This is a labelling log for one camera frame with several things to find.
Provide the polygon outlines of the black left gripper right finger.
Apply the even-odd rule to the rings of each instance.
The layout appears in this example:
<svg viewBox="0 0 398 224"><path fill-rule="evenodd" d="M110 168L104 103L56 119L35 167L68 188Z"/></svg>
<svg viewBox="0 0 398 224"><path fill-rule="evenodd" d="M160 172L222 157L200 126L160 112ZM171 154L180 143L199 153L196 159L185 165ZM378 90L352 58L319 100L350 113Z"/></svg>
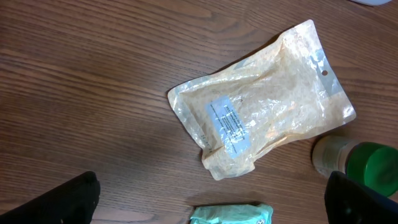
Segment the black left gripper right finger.
<svg viewBox="0 0 398 224"><path fill-rule="evenodd" d="M325 190L329 224L397 224L397 203L340 171L333 171Z"/></svg>

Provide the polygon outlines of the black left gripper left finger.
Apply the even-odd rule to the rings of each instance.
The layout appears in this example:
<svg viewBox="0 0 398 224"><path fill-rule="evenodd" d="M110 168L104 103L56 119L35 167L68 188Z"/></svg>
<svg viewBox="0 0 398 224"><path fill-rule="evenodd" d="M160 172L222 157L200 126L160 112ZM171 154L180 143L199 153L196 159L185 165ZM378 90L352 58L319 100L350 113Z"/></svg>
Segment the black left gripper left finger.
<svg viewBox="0 0 398 224"><path fill-rule="evenodd" d="M1 224L90 224L100 198L93 171L65 182L1 215Z"/></svg>

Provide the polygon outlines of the green lid jar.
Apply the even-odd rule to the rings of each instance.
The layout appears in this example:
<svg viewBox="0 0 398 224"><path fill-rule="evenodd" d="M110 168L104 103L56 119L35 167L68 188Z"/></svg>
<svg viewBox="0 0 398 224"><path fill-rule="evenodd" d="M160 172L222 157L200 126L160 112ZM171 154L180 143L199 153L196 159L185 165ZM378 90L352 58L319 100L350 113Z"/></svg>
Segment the green lid jar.
<svg viewBox="0 0 398 224"><path fill-rule="evenodd" d="M340 171L383 196L397 192L397 149L393 147L325 136L313 148L312 163L325 177Z"/></svg>

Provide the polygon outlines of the light blue wipes pack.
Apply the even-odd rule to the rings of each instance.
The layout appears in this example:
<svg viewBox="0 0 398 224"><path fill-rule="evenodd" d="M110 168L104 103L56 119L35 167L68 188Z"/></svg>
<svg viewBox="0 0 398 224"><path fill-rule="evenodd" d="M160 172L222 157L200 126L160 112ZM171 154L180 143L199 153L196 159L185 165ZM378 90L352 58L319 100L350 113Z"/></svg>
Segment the light blue wipes pack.
<svg viewBox="0 0 398 224"><path fill-rule="evenodd" d="M271 224L273 211L266 204L197 207L190 224Z"/></svg>

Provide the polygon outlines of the beige pouch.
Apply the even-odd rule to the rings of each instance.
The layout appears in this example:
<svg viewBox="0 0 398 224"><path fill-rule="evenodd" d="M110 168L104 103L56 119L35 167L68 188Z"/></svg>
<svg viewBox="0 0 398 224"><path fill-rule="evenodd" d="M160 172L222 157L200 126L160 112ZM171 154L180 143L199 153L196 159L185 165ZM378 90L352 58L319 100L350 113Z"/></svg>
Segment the beige pouch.
<svg viewBox="0 0 398 224"><path fill-rule="evenodd" d="M312 20L220 72L174 87L167 97L215 180L247 174L272 149L356 117Z"/></svg>

